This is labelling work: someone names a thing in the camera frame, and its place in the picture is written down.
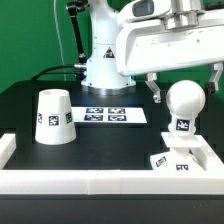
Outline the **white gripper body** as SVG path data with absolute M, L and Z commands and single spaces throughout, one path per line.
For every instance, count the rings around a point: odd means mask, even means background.
M 137 76 L 224 61 L 224 18 L 203 18 L 190 29 L 165 30 L 160 20 L 126 25 L 117 36 L 122 76 Z

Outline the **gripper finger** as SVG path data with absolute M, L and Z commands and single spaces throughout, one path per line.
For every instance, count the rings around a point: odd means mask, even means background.
M 155 103 L 160 103 L 162 98 L 161 98 L 161 90 L 156 84 L 157 80 L 157 74 L 156 73 L 148 73 L 146 75 L 146 81 L 145 84 L 149 87 L 149 89 L 153 93 L 153 99 Z
M 222 62 L 214 63 L 209 66 L 211 76 L 209 81 L 205 84 L 207 94 L 214 94 L 219 90 L 219 80 L 224 72 L 224 65 Z

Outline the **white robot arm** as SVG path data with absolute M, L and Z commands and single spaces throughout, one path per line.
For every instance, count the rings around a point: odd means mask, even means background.
M 202 0 L 133 0 L 121 11 L 107 0 L 89 0 L 92 55 L 83 88 L 100 95 L 120 95 L 144 75 L 159 103 L 155 83 L 163 71 L 210 65 L 205 88 L 218 90 L 224 71 L 224 2 Z

